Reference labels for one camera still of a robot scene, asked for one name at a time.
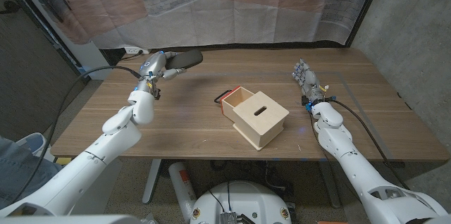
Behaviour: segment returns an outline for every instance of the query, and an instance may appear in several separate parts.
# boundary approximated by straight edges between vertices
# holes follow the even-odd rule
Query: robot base
[[[236,213],[238,219],[241,215],[254,223],[277,223],[291,224],[290,214],[285,202],[273,191],[263,185],[249,181],[229,182],[229,192],[227,192],[227,182],[215,186],[211,193],[220,201],[224,207],[225,214],[221,205],[210,194],[205,192],[194,204],[191,224],[198,223],[222,223],[223,218],[229,215],[228,199],[230,195],[231,213]],[[226,223],[239,223],[238,220]]]

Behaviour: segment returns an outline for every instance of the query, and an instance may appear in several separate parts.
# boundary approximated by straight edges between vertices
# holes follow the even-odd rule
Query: wire
[[[231,213],[232,212],[232,206],[230,206],[230,190],[228,189],[229,181],[227,181],[227,195],[228,195],[228,210]]]
[[[219,205],[220,205],[221,208],[223,209],[223,213],[225,213],[226,211],[224,211],[223,205],[220,203],[220,201],[218,200],[218,198],[215,197],[215,196],[213,195],[213,193],[211,193],[211,190],[209,190],[209,192],[210,192],[210,194],[213,196],[213,198],[217,200],[217,202],[219,203]]]
[[[310,113],[309,113],[309,115],[310,115],[311,129],[313,130],[313,135],[315,135],[316,142],[318,142],[319,148],[321,149],[321,151],[323,152],[324,156],[327,159],[327,163],[329,164],[330,170],[332,171],[332,176],[334,177],[334,179],[337,179],[337,176],[333,172],[333,167],[332,167],[332,163],[330,162],[329,156],[327,156],[327,154],[324,151],[324,148],[321,146],[321,144],[319,144],[318,136],[316,136],[314,125],[313,125],[313,119],[311,118],[311,114]],[[358,201],[360,201],[360,198],[357,195],[357,193],[353,189],[351,189],[350,186],[346,182],[343,182],[343,184],[351,192],[352,196],[354,196]]]
[[[129,60],[130,58],[134,58],[134,57],[137,57],[137,56],[139,56],[139,55],[141,55],[142,54],[142,50],[140,50],[140,51],[138,51],[138,53],[137,54],[135,54],[135,55],[133,55],[133,56],[129,56],[129,57],[127,57],[127,58],[121,58],[120,59],[120,61],[126,61],[126,60]]]
[[[275,186],[275,185],[272,185],[272,184],[270,184],[270,183],[268,182],[268,161],[266,161],[265,181],[266,181],[266,184],[269,185],[269,186],[271,186],[272,188],[281,189],[281,190],[283,190],[283,191],[285,191],[285,189],[286,189],[284,186]]]
[[[400,181],[401,185],[405,188],[410,190],[409,186],[407,186],[405,184],[404,181],[402,181],[402,179],[400,178],[400,176],[397,174],[396,170],[393,168],[393,166],[391,165],[391,163],[388,161],[387,156],[385,156],[385,154],[383,153],[381,147],[379,146],[378,142],[376,141],[376,139],[374,139],[373,134],[371,134],[371,131],[367,128],[367,126],[365,125],[365,122],[359,117],[359,115],[357,115],[352,109],[350,109],[348,106],[342,104],[341,102],[337,101],[337,100],[331,100],[334,103],[340,104],[343,108],[346,108],[352,115],[354,115],[359,121],[360,123],[363,125],[363,127],[365,128],[366,132],[368,133],[369,137],[371,138],[371,140],[373,141],[374,145],[376,146],[376,148],[378,149],[379,153],[381,154],[385,165],[392,171],[393,175],[395,175],[395,177],[398,179],[398,181]]]
[[[62,110],[63,110],[63,107],[64,107],[64,103],[66,102],[66,99],[67,99],[68,95],[70,94],[70,92],[72,91],[72,89],[74,88],[74,86],[78,83],[79,80],[81,80],[82,78],[84,78],[86,75],[89,75],[90,73],[96,72],[96,71],[98,71],[98,70],[113,69],[113,68],[116,68],[116,69],[122,69],[122,70],[129,71],[129,72],[132,73],[133,76],[135,76],[136,78],[138,78],[138,79],[141,78],[141,75],[140,75],[139,73],[133,71],[132,69],[123,67],[123,66],[101,66],[101,67],[98,67],[98,68],[94,68],[94,69],[88,70],[88,71],[82,73],[81,75],[79,75],[79,76],[73,81],[73,83],[72,83],[72,85],[70,86],[69,90],[67,91],[66,95],[63,97],[63,101],[62,101],[62,102],[60,103],[60,105],[59,105],[58,113],[56,114],[56,117],[55,117],[55,119],[54,119],[54,122],[52,123],[52,126],[51,126],[51,130],[50,130],[50,133],[49,133],[49,138],[47,139],[47,141],[46,141],[46,143],[45,143],[45,145],[44,145],[44,148],[42,149],[42,154],[41,154],[41,156],[39,157],[38,162],[36,163],[35,169],[33,169],[33,172],[32,172],[31,175],[29,176],[27,182],[25,182],[25,184],[22,186],[22,188],[21,188],[20,191],[17,193],[17,195],[14,197],[14,199],[11,200],[11,203],[10,203],[10,204],[13,204],[14,202],[16,202],[16,201],[19,199],[19,197],[21,196],[21,194],[25,191],[25,189],[27,188],[27,186],[30,184],[30,182],[31,182],[31,180],[33,179],[33,177],[36,175],[36,172],[37,172],[37,170],[39,169],[39,166],[41,165],[42,160],[44,159],[44,155],[45,155],[45,153],[47,152],[47,149],[49,148],[51,138],[53,137],[53,135],[54,135],[54,133],[55,133],[55,128],[56,128],[56,123],[58,122],[58,117],[60,116],[60,114],[61,114],[61,112],[62,112]]]

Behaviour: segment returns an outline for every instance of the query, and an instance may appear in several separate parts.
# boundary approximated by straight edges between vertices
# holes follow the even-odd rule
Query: jeans
[[[33,156],[15,142],[0,136],[0,209],[11,204],[33,172],[39,158]],[[19,199],[22,199],[45,185],[63,167],[46,159],[42,160],[31,183]]]

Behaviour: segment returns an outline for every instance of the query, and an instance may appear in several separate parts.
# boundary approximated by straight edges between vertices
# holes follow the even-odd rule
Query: wooden table
[[[316,72],[327,96],[347,104],[366,121],[389,159],[446,161],[449,154],[411,111],[371,62],[356,49],[290,49],[205,51],[204,61],[171,81],[160,80],[155,117],[140,126],[142,139],[122,157],[259,160],[321,160],[309,114],[301,106],[301,90],[291,76],[302,57]],[[121,62],[139,69],[148,56]],[[136,79],[114,70],[51,148],[55,156],[77,156],[100,134],[103,123],[127,98]],[[284,131],[256,151],[221,114],[213,100],[241,85],[262,91],[289,110]],[[381,155],[348,111],[336,104],[357,148],[369,160]]]

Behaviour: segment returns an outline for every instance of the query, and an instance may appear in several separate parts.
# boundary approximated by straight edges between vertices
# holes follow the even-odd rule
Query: sticker
[[[195,200],[196,194],[194,193],[194,190],[192,188],[190,176],[188,175],[188,172],[186,170],[180,170],[179,173],[180,173],[183,183],[185,184],[186,190],[188,192],[188,196],[190,196],[191,200]]]

